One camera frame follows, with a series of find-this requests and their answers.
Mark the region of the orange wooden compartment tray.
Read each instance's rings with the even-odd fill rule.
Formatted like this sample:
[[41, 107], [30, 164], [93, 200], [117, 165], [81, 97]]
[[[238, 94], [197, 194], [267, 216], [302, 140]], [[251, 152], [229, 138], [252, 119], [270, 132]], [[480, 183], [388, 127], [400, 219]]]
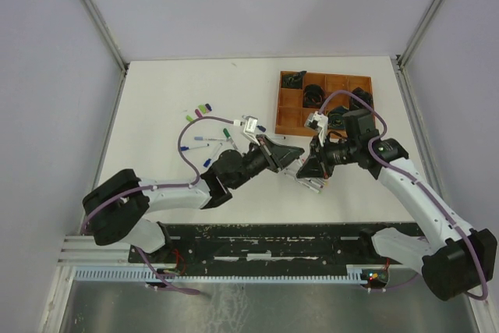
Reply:
[[[373, 106], [371, 78], [332, 73], [308, 73], [307, 71], [282, 71], [280, 73], [275, 123], [276, 133], [289, 136], [312, 136], [313, 131], [304, 126], [310, 113], [322, 106], [323, 114], [338, 106], [350, 110], [363, 106], [346, 94], [338, 94], [330, 101], [327, 98], [338, 90], [346, 90]], [[329, 129], [332, 138], [346, 137], [345, 130]]]

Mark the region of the aluminium frame post left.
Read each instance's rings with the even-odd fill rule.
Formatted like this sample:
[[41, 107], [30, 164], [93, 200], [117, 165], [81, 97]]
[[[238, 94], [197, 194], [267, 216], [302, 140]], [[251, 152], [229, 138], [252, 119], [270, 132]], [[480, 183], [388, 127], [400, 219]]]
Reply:
[[108, 27], [97, 3], [94, 0], [80, 0], [84, 9], [86, 10], [88, 16], [97, 32], [101, 36], [105, 47], [110, 52], [112, 58], [114, 59], [116, 65], [121, 71], [126, 72], [129, 63], [124, 59], [119, 46], [117, 45], [114, 37], [112, 36], [111, 30]]

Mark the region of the aluminium frame post right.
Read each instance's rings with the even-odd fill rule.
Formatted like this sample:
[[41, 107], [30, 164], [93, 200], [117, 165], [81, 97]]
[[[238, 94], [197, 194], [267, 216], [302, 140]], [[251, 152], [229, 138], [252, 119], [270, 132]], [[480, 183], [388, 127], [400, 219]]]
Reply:
[[428, 6], [419, 19], [415, 30], [411, 34], [404, 51], [396, 58], [397, 66], [400, 70], [404, 69], [411, 61], [412, 57], [416, 53], [416, 49], [422, 42], [426, 32], [429, 30], [444, 2], [445, 0], [430, 0]]

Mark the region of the aluminium frame post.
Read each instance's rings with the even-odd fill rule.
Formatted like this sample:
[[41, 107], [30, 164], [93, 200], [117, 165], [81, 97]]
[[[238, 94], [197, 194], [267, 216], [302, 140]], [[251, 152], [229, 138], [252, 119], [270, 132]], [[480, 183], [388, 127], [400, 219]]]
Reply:
[[429, 30], [444, 2], [445, 0], [430, 0], [428, 6], [419, 19], [415, 30], [411, 34], [404, 51], [396, 58], [397, 66], [400, 70], [404, 69], [411, 61], [412, 57], [416, 53], [416, 49], [422, 42], [426, 32]]
[[97, 32], [101, 36], [105, 47], [110, 52], [112, 58], [114, 59], [116, 65], [121, 71], [126, 72], [129, 63], [124, 59], [119, 46], [117, 45], [114, 37], [112, 36], [111, 30], [108, 27], [97, 3], [94, 0], [80, 0], [84, 9], [86, 10], [88, 16]]

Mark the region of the magenta capped marker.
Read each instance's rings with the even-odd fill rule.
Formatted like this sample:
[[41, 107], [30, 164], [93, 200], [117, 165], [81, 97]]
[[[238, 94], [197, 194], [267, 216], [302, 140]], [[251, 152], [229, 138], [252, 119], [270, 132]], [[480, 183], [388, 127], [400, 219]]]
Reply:
[[324, 186], [321, 183], [318, 183], [318, 182], [313, 181], [313, 180], [298, 179], [298, 182], [300, 182], [301, 184], [303, 184], [305, 186], [308, 186], [311, 189], [315, 189], [315, 190], [322, 190], [324, 188]]

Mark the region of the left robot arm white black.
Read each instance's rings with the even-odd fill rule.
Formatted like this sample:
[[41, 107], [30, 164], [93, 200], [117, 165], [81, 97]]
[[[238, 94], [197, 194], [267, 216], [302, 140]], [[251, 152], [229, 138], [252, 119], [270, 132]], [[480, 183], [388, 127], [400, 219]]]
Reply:
[[154, 262], [172, 255], [172, 243], [158, 221], [147, 214], [174, 209], [205, 210], [232, 198], [232, 191], [265, 170], [279, 173], [303, 154], [301, 147], [275, 143], [259, 135], [246, 153], [229, 149], [192, 182], [141, 179], [133, 169], [117, 172], [82, 201], [82, 229], [99, 246], [126, 243], [140, 248]]

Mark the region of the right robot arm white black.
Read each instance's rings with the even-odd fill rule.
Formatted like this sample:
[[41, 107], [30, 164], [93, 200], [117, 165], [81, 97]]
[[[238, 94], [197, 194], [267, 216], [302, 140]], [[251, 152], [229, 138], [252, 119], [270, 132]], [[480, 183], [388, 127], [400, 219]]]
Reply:
[[398, 199], [423, 232], [417, 239], [392, 227], [381, 228], [359, 242], [361, 260], [395, 260], [421, 275], [443, 301], [460, 294], [486, 300], [497, 252], [492, 232], [474, 229], [453, 211], [421, 178], [405, 148], [376, 128], [370, 111], [347, 112], [343, 122], [346, 137], [332, 142], [327, 116], [314, 112], [307, 117], [305, 126], [316, 134], [298, 178], [328, 179], [338, 165], [358, 165]]

